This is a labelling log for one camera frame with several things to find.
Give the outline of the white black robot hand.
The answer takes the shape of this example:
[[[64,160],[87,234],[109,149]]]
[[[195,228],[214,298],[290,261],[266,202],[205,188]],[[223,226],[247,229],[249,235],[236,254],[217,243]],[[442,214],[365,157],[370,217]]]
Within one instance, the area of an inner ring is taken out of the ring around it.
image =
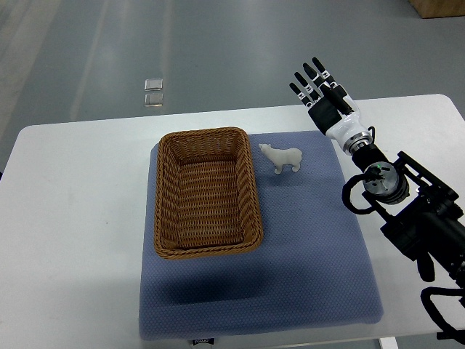
[[[336,141],[348,155],[370,145],[373,135],[363,126],[360,109],[346,89],[316,57],[304,63],[305,74],[294,74],[297,82],[289,84],[291,90],[307,108],[307,113],[317,129]]]

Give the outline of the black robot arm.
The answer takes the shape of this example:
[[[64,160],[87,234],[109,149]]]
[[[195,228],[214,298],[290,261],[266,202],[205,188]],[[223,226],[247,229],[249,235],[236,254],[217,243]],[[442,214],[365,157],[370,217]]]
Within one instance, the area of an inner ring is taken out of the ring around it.
[[[402,151],[396,161],[388,161],[374,135],[370,127],[344,144],[361,173],[344,185],[343,204],[358,215],[377,212],[385,221],[381,232],[416,262],[423,281],[435,280],[436,262],[448,272],[457,288],[429,286],[422,290],[421,302],[441,330],[437,337],[463,344],[464,331],[451,326],[432,301],[443,296],[464,302],[464,226],[458,221],[464,212],[456,204],[458,194]]]

